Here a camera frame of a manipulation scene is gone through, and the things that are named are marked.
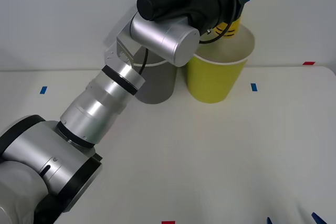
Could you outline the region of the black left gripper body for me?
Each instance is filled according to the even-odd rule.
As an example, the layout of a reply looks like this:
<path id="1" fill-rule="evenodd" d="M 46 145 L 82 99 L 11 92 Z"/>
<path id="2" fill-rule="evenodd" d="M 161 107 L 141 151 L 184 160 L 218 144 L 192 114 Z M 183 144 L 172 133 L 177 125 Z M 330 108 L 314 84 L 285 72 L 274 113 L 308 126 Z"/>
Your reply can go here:
<path id="1" fill-rule="evenodd" d="M 221 23 L 229 23 L 234 13 L 233 21 L 235 22 L 241 17 L 243 8 L 247 0 L 218 0 L 219 11 L 217 14 L 217 25 Z"/>

